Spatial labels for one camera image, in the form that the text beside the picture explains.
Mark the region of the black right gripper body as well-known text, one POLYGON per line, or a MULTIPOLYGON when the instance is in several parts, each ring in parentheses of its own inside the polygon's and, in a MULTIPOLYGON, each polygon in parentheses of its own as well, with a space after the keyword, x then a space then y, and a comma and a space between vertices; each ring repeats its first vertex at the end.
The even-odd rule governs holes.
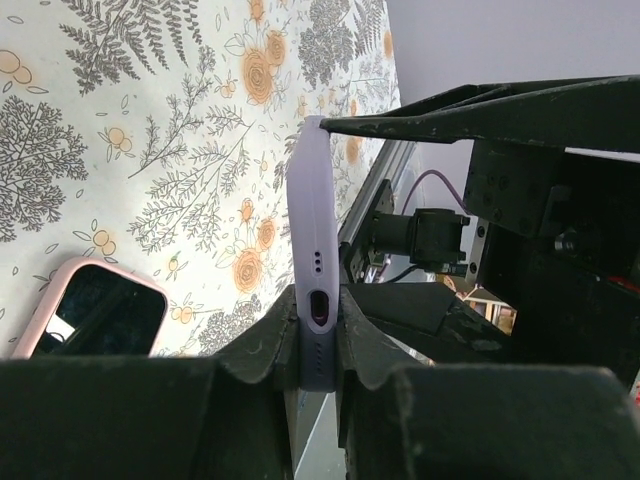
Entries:
POLYGON ((517 312, 531 361, 639 370, 639 166, 478 141, 464 202, 482 225, 473 273, 517 312))

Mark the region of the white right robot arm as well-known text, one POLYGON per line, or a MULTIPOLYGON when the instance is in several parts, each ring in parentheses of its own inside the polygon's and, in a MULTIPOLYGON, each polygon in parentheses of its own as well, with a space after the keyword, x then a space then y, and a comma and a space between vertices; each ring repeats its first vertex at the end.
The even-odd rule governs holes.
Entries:
POLYGON ((395 213, 377 161, 343 227, 355 295, 385 254, 464 278, 516 312, 504 334, 447 293, 393 281, 363 311, 439 362, 590 365, 633 386, 639 371, 639 79, 463 85, 374 115, 330 118, 355 137, 472 142, 460 209, 395 213))

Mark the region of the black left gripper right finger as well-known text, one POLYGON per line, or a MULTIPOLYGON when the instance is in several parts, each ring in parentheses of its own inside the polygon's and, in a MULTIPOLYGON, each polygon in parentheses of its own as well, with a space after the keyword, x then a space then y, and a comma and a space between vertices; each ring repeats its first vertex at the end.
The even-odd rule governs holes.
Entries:
POLYGON ((350 479, 635 479, 639 413, 603 368, 426 366, 381 329, 386 287, 341 292, 338 442, 350 479))

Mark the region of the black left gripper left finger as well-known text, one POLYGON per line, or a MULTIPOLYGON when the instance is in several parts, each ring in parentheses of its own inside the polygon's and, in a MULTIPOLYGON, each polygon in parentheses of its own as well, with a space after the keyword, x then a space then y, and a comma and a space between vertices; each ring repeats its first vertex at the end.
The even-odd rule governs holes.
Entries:
POLYGON ((39 357, 1 365, 5 479, 289 479, 295 293, 209 357, 39 357))

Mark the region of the lilac phone case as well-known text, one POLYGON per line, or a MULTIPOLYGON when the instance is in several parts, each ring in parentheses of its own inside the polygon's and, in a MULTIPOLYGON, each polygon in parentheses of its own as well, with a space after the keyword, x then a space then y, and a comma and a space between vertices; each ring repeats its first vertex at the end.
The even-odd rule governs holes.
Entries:
POLYGON ((339 250, 330 134, 322 116, 305 119, 287 172, 296 312, 299 321, 300 388, 336 388, 339 250))

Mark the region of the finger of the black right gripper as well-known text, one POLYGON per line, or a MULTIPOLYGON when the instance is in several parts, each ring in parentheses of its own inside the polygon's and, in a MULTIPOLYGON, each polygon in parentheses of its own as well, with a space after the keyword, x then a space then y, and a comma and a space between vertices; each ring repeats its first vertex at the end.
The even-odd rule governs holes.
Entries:
POLYGON ((466 84, 382 114, 326 118, 320 125, 331 133, 424 143, 636 150, 639 78, 466 84))

